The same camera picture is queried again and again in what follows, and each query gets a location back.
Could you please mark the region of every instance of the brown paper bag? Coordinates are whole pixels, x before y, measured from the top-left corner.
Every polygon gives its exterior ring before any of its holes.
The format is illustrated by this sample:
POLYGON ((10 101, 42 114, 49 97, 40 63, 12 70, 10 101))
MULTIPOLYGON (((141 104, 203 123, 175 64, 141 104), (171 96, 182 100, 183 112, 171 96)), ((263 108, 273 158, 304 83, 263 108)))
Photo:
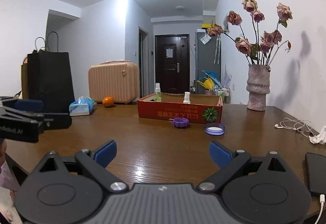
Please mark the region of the brown paper bag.
POLYGON ((22 98, 28 99, 27 57, 22 63, 22 98))

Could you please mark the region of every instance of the pumpkin picture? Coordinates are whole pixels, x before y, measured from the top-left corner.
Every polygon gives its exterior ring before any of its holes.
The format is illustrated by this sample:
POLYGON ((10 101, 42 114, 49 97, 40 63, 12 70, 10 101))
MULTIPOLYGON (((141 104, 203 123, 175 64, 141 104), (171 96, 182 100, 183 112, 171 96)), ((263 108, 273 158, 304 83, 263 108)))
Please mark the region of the pumpkin picture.
POLYGON ((202 116, 207 123, 213 123, 218 118, 218 110, 215 107, 208 107, 203 111, 202 116))

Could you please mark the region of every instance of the wooden table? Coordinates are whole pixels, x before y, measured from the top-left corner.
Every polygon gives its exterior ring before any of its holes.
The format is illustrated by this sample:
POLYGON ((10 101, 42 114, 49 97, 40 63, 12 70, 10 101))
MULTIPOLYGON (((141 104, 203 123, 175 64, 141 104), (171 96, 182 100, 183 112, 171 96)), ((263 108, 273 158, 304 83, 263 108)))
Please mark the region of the wooden table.
MULTIPOLYGON (((304 155, 325 155, 325 147, 311 144, 300 133, 274 128, 284 117, 291 116, 275 107, 256 112, 246 105, 226 104, 222 113, 226 133, 214 137, 204 133, 203 124, 177 129, 170 121, 139 118, 136 105, 97 105, 92 115, 73 117, 69 129, 46 131, 37 144, 8 140, 7 154, 30 172, 48 151, 70 156, 82 148, 95 149, 115 140, 118 153, 107 169, 130 187, 135 182, 192 182, 196 186, 218 170, 208 154, 209 143, 216 140, 231 150, 245 149, 253 156, 277 151, 307 183, 304 155)), ((319 209, 319 199, 313 198, 308 216, 319 209)))

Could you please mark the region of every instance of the smartphone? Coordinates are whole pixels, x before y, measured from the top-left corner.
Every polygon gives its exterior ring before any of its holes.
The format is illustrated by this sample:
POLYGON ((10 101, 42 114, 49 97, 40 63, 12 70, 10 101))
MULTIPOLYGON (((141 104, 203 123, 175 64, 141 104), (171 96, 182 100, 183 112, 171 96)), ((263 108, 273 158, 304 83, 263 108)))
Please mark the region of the smartphone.
POLYGON ((326 195, 326 157, 307 152, 305 160, 308 166, 309 190, 312 196, 326 195))

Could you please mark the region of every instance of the ceiling light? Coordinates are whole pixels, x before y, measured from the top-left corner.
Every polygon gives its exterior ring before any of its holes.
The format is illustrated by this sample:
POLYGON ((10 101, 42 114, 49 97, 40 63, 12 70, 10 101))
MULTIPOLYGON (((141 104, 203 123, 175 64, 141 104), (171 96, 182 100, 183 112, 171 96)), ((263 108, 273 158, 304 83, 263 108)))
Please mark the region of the ceiling light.
POLYGON ((185 10, 185 7, 179 5, 179 6, 177 6, 175 9, 176 9, 176 10, 179 10, 179 11, 183 11, 183 10, 185 10))

